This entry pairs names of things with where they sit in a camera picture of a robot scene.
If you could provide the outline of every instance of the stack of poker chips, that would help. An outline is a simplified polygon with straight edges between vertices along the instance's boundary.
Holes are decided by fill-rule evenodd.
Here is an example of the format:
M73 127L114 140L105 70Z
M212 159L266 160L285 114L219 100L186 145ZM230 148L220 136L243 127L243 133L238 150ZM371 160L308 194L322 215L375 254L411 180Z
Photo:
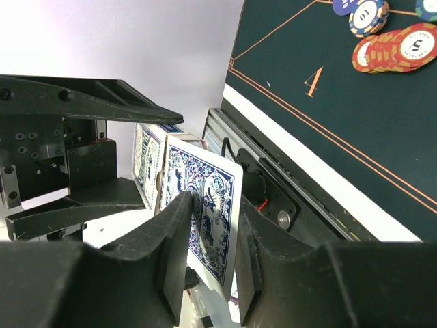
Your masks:
M412 72L437 57L437 26L419 23L368 36L355 47L352 65L362 73Z
M437 22L437 1L416 0L416 14L424 21Z
M357 38L378 33L387 23L389 9L384 0L358 0L349 15L350 31Z

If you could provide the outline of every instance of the purple poker chip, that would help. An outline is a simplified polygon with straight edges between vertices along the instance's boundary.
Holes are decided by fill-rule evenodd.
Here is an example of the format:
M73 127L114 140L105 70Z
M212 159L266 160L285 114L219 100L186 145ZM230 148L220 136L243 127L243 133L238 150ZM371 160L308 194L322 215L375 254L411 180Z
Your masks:
M339 16L346 16L354 10L357 2L358 0L334 0L334 13Z

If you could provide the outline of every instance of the white stripe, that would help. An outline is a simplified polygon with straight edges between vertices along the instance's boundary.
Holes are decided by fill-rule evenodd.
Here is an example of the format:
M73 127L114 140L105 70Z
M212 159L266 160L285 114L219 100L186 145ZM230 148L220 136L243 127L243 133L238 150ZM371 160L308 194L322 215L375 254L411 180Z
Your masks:
M225 86L223 98L273 141L377 239L380 241L420 241L410 230L232 87Z

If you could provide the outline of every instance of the white wall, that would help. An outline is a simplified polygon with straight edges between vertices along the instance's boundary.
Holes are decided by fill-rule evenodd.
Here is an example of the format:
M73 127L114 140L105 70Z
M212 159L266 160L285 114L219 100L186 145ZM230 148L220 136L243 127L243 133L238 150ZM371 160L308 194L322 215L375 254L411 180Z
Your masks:
M0 74L123 79L200 136L218 107L243 0L13 0L0 10ZM119 174L131 124L109 125Z

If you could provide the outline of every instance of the dark green table surface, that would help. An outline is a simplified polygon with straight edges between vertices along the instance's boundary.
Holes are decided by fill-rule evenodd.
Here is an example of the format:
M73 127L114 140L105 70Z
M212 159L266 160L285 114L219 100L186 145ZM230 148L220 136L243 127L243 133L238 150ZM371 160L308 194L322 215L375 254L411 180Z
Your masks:
M382 32L423 22L414 0L389 3ZM437 241L437 59L407 74L363 74L352 66L359 41L327 1L246 0L226 82L419 238Z

